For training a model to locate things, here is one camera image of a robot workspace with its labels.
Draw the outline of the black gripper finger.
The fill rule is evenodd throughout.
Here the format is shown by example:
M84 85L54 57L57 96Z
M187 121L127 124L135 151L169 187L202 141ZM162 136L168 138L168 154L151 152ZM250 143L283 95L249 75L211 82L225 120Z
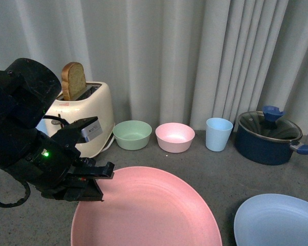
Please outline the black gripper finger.
M65 201L102 201L103 192L94 179L72 178L64 180L52 196Z
M105 166L96 166L93 158L79 158L70 167L68 174L80 179L112 179L115 165L107 162Z

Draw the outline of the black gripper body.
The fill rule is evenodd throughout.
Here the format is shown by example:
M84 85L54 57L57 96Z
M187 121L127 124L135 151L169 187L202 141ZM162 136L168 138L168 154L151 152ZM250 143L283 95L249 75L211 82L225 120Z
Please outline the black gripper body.
M72 164L81 157L75 145L81 138L83 124L51 116L50 120L62 124L62 128L48 137L38 132L31 148L16 163L5 168L5 171L16 180L34 185L45 198L54 199L53 194L66 179L74 177L68 174Z

